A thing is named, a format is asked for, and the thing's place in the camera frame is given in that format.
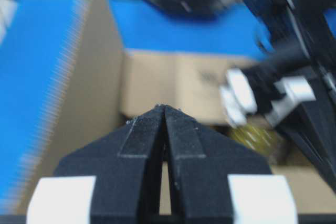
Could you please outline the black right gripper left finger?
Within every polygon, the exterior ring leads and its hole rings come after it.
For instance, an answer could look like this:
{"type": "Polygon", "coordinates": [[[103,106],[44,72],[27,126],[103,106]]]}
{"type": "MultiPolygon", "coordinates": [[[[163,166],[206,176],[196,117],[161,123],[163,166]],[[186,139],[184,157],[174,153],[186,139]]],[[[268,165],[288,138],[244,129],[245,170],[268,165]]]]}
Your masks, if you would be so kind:
{"type": "Polygon", "coordinates": [[[160,158],[164,106],[63,157],[41,178],[27,223],[136,223],[148,163],[160,158]]]}

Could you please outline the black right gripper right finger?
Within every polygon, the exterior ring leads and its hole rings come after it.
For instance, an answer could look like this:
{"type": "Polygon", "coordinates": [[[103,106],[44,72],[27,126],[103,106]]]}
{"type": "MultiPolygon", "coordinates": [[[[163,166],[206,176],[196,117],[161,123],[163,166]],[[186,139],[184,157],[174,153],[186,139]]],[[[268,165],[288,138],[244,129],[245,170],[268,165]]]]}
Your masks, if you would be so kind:
{"type": "Polygon", "coordinates": [[[173,107],[164,115],[182,223],[297,223],[286,178],[263,156],[173,107]]]}

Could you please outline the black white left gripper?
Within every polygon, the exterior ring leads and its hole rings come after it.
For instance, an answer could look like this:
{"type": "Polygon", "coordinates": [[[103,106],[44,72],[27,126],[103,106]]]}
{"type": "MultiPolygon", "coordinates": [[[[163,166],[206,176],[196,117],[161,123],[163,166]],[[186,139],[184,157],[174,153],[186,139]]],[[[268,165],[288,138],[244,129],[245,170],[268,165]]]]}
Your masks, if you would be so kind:
{"type": "Polygon", "coordinates": [[[293,141],[335,191],[335,108],[316,96],[303,76],[283,77],[264,86],[253,85],[241,69],[226,72],[219,88],[227,121],[232,127],[247,124],[249,115],[262,114],[270,126],[293,141]]]}

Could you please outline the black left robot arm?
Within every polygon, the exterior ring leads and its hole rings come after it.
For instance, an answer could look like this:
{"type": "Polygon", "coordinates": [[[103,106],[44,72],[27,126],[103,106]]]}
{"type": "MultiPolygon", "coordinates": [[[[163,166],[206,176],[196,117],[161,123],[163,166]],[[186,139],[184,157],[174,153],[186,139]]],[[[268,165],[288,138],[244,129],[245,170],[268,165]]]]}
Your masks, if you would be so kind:
{"type": "Polygon", "coordinates": [[[270,33],[273,51],[231,68],[220,94],[231,126],[253,114],[292,140],[335,189],[335,0],[243,0],[270,33]]]}

